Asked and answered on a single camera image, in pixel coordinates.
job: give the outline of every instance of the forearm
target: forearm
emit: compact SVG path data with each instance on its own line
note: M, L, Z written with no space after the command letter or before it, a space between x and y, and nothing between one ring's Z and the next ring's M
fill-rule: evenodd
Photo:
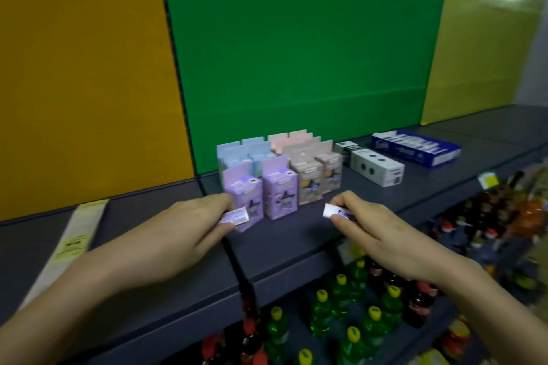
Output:
M0 363L56 363L81 322L113 293L106 275L88 258L76 261L0 328Z
M548 357L548 327L467 258L447 260L439 287L501 364L538 364Z

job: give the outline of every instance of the yellow panel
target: yellow panel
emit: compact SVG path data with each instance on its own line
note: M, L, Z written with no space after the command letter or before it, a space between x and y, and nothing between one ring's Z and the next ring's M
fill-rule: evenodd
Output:
M421 123L510 104L544 0L445 0Z
M1 0L0 219L194 174L162 0Z

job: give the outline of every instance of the green panel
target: green panel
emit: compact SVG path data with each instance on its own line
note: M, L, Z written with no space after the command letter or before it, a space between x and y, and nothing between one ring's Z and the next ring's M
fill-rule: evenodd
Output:
M198 173L216 144L420 121L443 0L168 0Z

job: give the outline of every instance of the hand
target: hand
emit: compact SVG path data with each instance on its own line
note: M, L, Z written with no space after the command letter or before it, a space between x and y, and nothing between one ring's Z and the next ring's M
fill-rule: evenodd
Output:
M438 285L445 268L464 259L385 206L363 201L351 191L335 196L331 203L350 209L359 222L332 215L333 224L377 263L401 277Z
M177 202L84 254L75 268L101 269L99 275L106 276L112 293L165 281L198 262L234 230L234 224L217 224L225 211L233 209L236 206L226 194Z

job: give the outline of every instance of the box with holes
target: box with holes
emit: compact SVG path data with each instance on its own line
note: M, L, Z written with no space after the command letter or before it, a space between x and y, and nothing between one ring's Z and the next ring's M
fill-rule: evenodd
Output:
M371 149L352 151L350 167L383 188L401 183L406 168Z

